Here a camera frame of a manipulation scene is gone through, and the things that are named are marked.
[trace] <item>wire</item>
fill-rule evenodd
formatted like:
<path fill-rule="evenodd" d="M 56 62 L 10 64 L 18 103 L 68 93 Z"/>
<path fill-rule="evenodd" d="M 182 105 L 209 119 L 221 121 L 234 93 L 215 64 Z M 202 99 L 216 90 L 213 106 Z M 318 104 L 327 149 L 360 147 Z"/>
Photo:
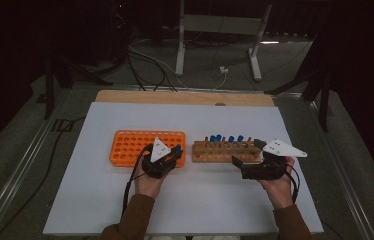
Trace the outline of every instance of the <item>wire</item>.
<path fill-rule="evenodd" d="M 128 46 L 128 48 L 131 50 L 130 53 L 132 53 L 132 54 L 136 54 L 136 55 L 139 55 L 139 56 L 142 56 L 142 57 L 147 58 L 147 59 L 149 59 L 149 60 L 152 60 L 152 61 L 153 61 L 152 63 L 159 67 L 159 69 L 161 70 L 162 74 L 164 75 L 164 78 L 166 78 L 166 80 L 167 80 L 167 82 L 168 82 L 168 86 L 169 86 L 169 88 L 170 88 L 172 91 L 177 92 L 177 89 L 176 89 L 176 88 L 171 84 L 168 75 L 166 74 L 165 70 L 162 68 L 162 66 L 161 66 L 159 63 L 161 63 L 161 64 L 163 64 L 164 66 L 166 66 L 167 68 L 169 68 L 169 69 L 174 73 L 174 75 L 175 75 L 175 71 L 174 71 L 174 70 L 173 70 L 173 69 L 172 69 L 168 64 L 166 64 L 165 62 L 163 62 L 163 61 L 161 61 L 161 60 L 159 60 L 159 59 L 157 59 L 157 58 L 154 58 L 154 57 L 151 57 L 151 56 L 145 55 L 145 54 L 143 54 L 143 53 L 140 53 L 140 52 L 138 52 L 137 50 L 135 50 L 134 48 L 132 48 L 131 46 Z"/>
<path fill-rule="evenodd" d="M 125 210 L 127 209 L 127 206 L 128 206 L 128 195 L 130 193 L 130 188 L 131 188 L 131 183 L 134 179 L 136 178 L 139 178 L 141 176 L 143 176 L 144 174 L 140 175 L 140 176 L 137 176 L 137 177 L 134 177 L 135 175 L 135 172 L 137 170 L 137 167 L 138 167 L 138 164 L 140 163 L 140 160 L 141 158 L 143 157 L 143 154 L 146 150 L 150 150 L 150 148 L 152 148 L 153 145 L 152 144 L 149 144 L 147 145 L 146 147 L 143 148 L 143 150 L 141 150 L 140 154 L 138 155 L 137 157 L 137 161 L 135 162 L 135 165 L 134 165 L 134 168 L 133 168 L 133 171 L 131 172 L 131 176 L 130 176 L 130 180 L 127 182 L 127 185 L 125 186 L 125 191 L 124 191 L 124 200 L 122 202 L 122 214 L 121 214 L 121 219 L 122 219 L 122 216 L 124 216 L 124 212 Z"/>
<path fill-rule="evenodd" d="M 143 174 L 140 174 L 140 175 L 138 175 L 137 177 L 133 178 L 133 180 L 136 180 L 137 178 L 142 177 L 142 176 L 146 175 L 146 174 L 149 173 L 149 172 L 150 172 L 150 171 L 145 172 L 145 173 L 143 173 Z"/>
<path fill-rule="evenodd" d="M 294 172 L 296 173 L 296 176 L 297 176 L 297 179 L 298 179 L 298 182 L 299 184 L 296 184 L 296 181 L 294 180 L 294 178 L 292 177 L 292 175 L 286 170 L 284 169 L 283 167 L 281 167 L 278 163 L 272 161 L 271 159 L 269 158 L 265 158 L 265 161 L 268 161 L 269 163 L 271 163 L 272 165 L 280 168 L 281 170 L 284 170 L 284 174 L 287 175 L 287 177 L 290 178 L 290 181 L 293 183 L 293 194 L 292 194 L 292 198 L 293 198 L 293 203 L 296 202 L 296 199 L 297 199 L 297 195 L 299 194 L 299 186 L 300 186 L 300 178 L 299 178 L 299 175 L 297 174 L 296 170 L 293 168 L 293 166 L 290 166 L 288 165 L 291 169 L 294 170 Z"/>
<path fill-rule="evenodd" d="M 175 87 L 174 87 L 174 86 L 171 84 L 171 82 L 169 81 L 168 74 L 166 74 L 165 70 L 164 70 L 164 69 L 162 68 L 162 66 L 158 63 L 157 59 L 154 59 L 154 58 L 152 58 L 152 57 L 150 57 L 150 56 L 147 56 L 147 55 L 141 54 L 141 53 L 136 52 L 136 51 L 134 51 L 134 52 L 131 52 L 131 51 L 130 51 L 129 53 L 131 53 L 131 54 L 135 54 L 135 55 L 138 55 L 138 56 L 141 56 L 141 57 L 145 58 L 145 59 L 141 59 L 141 58 L 136 58 L 136 59 L 150 62 L 150 63 L 156 65 L 156 66 L 159 68 L 159 70 L 162 72 L 162 75 L 163 75 L 162 80 L 161 80 L 161 81 L 160 81 L 160 82 L 155 86 L 155 88 L 153 89 L 153 91 L 156 91 L 157 88 L 158 88 L 160 85 L 162 85 L 162 84 L 165 82 L 165 80 L 166 80 L 167 83 L 168 83 L 168 87 L 169 87 L 169 89 L 170 89 L 171 91 L 175 91 L 175 92 L 177 92 L 177 90 L 175 89 Z"/>
<path fill-rule="evenodd" d="M 127 57 L 127 64 L 128 64 L 128 68 L 131 69 L 131 72 L 133 73 L 134 78 L 135 78 L 135 80 L 137 81 L 138 86 L 139 86 L 143 91 L 146 91 L 146 89 L 144 88 L 143 84 L 142 84 L 141 81 L 140 81 L 141 77 L 138 75 L 137 70 L 135 70 L 134 67 L 133 67 L 133 64 L 132 64 L 132 62 L 131 62 L 131 57 L 130 57 L 130 56 Z"/>
<path fill-rule="evenodd" d="M 224 73 L 224 80 L 222 80 L 222 83 L 218 87 L 212 88 L 211 90 L 216 90 L 216 89 L 222 87 L 222 85 L 225 84 L 226 80 L 227 80 L 227 73 Z"/>
<path fill-rule="evenodd" d="M 15 220 L 15 218 L 25 209 L 25 207 L 31 202 L 31 200 L 35 197 L 35 195 L 38 193 L 38 191 L 43 186 L 43 184 L 46 181 L 47 177 L 49 176 L 50 170 L 52 168 L 53 159 L 54 159 L 54 155 L 55 155 L 55 152 L 56 152 L 56 147 L 57 147 L 57 144 L 58 144 L 59 139 L 62 136 L 62 134 L 65 132 L 65 130 L 69 130 L 71 128 L 71 126 L 73 126 L 74 123 L 76 123 L 80 120 L 84 120 L 84 119 L 85 119 L 85 117 L 78 118 L 78 119 L 75 119 L 75 120 L 63 119 L 63 120 L 69 121 L 69 123 L 62 130 L 60 130 L 59 135 L 57 136 L 57 138 L 55 140 L 55 143 L 54 143 L 53 149 L 52 149 L 52 153 L 51 153 L 50 158 L 49 158 L 49 163 L 48 163 L 48 166 L 47 166 L 46 174 L 44 175 L 40 184 L 37 186 L 37 188 L 31 194 L 31 196 L 25 201 L 25 203 L 19 208 L 19 210 L 7 221 L 7 223 L 0 229 L 0 235 L 13 222 L 13 220 Z"/>
<path fill-rule="evenodd" d="M 343 237 L 342 237 L 342 235 L 340 235 L 340 233 L 338 233 L 336 230 L 334 230 L 334 228 L 332 228 L 330 225 L 328 225 L 326 222 L 324 222 L 323 220 L 321 220 L 321 222 L 325 225 L 325 226 L 327 226 L 331 231 L 333 231 L 336 235 L 337 235 L 337 237 L 339 237 L 339 239 L 341 239 L 341 240 L 343 240 Z"/>

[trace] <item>blue test tube cap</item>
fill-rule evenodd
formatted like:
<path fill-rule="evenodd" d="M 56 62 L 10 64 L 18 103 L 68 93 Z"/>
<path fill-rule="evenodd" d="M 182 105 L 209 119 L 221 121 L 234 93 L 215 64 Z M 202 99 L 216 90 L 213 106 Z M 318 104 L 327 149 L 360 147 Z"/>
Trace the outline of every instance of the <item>blue test tube cap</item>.
<path fill-rule="evenodd" d="M 177 146 L 175 146 L 175 151 L 176 152 L 181 152 L 181 145 L 178 144 Z"/>

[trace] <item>white board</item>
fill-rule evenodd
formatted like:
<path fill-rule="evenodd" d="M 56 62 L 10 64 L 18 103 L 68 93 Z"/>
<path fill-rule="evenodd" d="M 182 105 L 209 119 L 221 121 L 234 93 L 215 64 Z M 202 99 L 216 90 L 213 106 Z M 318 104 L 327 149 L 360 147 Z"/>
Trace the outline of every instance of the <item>white board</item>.
<path fill-rule="evenodd" d="M 109 162 L 120 129 L 186 134 L 186 162 L 165 179 L 148 234 L 225 235 L 277 232 L 266 192 L 243 180 L 231 163 L 193 163 L 191 146 L 205 136 L 243 135 L 291 144 L 277 107 L 92 103 L 44 228 L 45 234 L 99 234 L 119 222 L 132 168 Z M 296 161 L 301 185 L 297 205 L 311 232 L 323 228 Z"/>

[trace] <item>brown sleeve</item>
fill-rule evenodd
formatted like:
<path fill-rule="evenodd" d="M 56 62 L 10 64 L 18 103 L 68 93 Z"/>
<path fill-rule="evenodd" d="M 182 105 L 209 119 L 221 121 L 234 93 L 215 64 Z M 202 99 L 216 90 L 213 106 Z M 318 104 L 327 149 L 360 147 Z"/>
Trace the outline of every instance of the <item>brown sleeve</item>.
<path fill-rule="evenodd" d="M 154 203 L 155 200 L 146 195 L 132 196 L 121 222 L 107 226 L 100 235 L 100 239 L 143 240 Z"/>
<path fill-rule="evenodd" d="M 274 210 L 274 217 L 281 240 L 312 239 L 308 226 L 303 221 L 296 204 Z"/>

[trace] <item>hand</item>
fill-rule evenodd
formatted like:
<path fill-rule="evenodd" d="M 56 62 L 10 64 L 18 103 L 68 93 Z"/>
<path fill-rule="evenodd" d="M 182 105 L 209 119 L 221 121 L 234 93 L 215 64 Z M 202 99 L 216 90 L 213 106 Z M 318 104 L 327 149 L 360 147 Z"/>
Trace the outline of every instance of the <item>hand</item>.
<path fill-rule="evenodd" d="M 286 157 L 286 161 L 288 165 L 293 167 L 293 158 Z M 291 173 L 292 168 L 287 166 L 287 172 Z M 278 180 L 259 180 L 258 182 L 267 192 L 274 209 L 286 208 L 294 204 L 290 178 L 286 174 Z"/>
<path fill-rule="evenodd" d="M 143 158 L 140 159 L 140 162 L 137 166 L 136 172 L 134 177 L 140 176 L 144 174 L 143 168 L 141 167 L 143 162 Z M 162 186 L 163 180 L 165 180 L 166 176 L 157 179 L 149 177 L 147 174 L 142 175 L 139 178 L 136 178 L 135 181 L 135 193 L 136 194 L 143 194 L 153 199 L 159 195 L 160 188 Z"/>

